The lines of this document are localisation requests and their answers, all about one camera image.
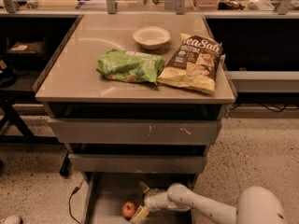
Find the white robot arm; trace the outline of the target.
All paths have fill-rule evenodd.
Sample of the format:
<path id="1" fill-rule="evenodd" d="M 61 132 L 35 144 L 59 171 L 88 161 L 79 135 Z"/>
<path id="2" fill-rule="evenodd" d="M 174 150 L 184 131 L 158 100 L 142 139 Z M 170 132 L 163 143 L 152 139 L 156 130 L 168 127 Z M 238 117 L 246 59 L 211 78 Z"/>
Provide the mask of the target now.
<path id="1" fill-rule="evenodd" d="M 168 189 L 151 189 L 140 182 L 145 194 L 143 205 L 131 217 L 140 224 L 150 213 L 195 210 L 216 224 L 288 224 L 278 197 L 268 189 L 253 186 L 244 189 L 236 207 L 194 193 L 186 186 L 174 183 Z"/>

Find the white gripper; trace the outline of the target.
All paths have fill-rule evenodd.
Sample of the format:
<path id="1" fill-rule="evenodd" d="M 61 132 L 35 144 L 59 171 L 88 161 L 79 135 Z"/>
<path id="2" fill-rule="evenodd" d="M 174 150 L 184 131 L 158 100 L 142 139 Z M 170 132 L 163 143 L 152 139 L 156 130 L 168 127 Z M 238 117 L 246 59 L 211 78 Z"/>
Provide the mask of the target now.
<path id="1" fill-rule="evenodd" d="M 139 206 L 135 214 L 130 219 L 131 224 L 138 224 L 151 212 L 166 209 L 170 204 L 168 193 L 165 189 L 150 189 L 144 182 L 139 183 L 142 192 L 145 194 L 144 205 Z"/>

